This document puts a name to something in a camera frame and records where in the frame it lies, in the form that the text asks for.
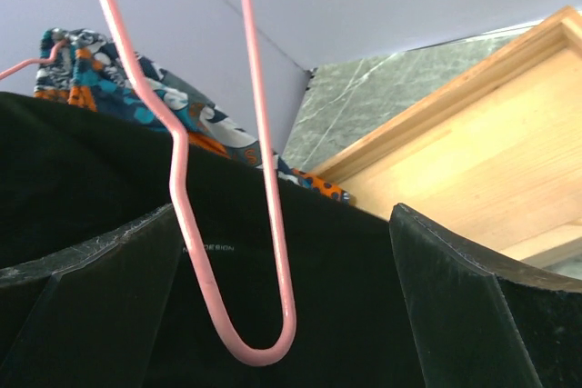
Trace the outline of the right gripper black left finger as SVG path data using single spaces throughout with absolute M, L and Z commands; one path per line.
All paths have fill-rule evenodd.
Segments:
M 181 253 L 166 205 L 2 269 L 2 386 L 141 386 Z

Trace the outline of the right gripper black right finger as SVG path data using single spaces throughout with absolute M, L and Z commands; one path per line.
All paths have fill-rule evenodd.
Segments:
M 578 387 L 581 282 L 397 204 L 396 269 L 428 387 Z

